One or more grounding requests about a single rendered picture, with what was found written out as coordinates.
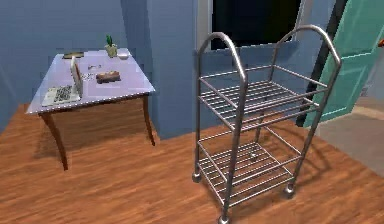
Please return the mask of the small green potted houseplant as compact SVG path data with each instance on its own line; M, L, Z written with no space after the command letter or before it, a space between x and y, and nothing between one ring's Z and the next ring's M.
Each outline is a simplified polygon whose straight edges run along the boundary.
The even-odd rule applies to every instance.
M113 43L113 39L110 35L106 36L106 42L105 49L107 51L107 54L110 58L117 56L117 46Z

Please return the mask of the white-topped wooden table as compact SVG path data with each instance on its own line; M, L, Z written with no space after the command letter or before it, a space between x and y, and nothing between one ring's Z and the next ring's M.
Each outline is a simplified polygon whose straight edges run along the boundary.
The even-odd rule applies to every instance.
M131 55L126 48L119 49L118 53L129 53ZM140 98L143 100L147 133L149 136L153 135L149 118L148 98L150 94L155 92L155 88L132 55L127 60L121 60L118 56L110 58L104 50L84 52L84 57L76 58L83 79L82 98L79 101L43 107L42 102L49 88L74 84L70 72L71 59L63 59L63 55L58 54L54 57L28 106L27 112L38 115L49 128L56 142L64 170L68 169L68 160L61 134L53 121L55 114ZM89 65L99 64L102 65L101 68L88 70ZM96 81L97 74L110 71L118 71L121 80L102 84Z

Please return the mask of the dark window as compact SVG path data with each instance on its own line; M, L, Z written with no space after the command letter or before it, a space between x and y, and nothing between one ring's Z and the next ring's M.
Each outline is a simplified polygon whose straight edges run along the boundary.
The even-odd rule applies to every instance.
M212 31L236 47L275 43L295 25L301 0L213 0Z

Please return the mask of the white open laptop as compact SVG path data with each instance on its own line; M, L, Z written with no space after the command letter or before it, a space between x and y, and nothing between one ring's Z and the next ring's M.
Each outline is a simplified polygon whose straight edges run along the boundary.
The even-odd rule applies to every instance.
M49 88L42 102L43 107L79 101L82 98L83 79L75 56L71 57L70 72L74 84Z

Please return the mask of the dark flat book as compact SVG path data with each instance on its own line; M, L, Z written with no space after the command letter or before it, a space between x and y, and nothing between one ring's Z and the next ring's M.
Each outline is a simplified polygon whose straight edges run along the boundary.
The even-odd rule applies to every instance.
M63 55L63 59L71 59L72 57L75 58L82 58L84 57L84 52L69 52Z

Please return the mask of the teal room door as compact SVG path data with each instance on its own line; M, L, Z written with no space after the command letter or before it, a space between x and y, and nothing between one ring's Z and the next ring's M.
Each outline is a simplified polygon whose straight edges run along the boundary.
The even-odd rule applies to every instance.
M384 39L384 0L336 0L328 28L342 66L321 122L352 111Z

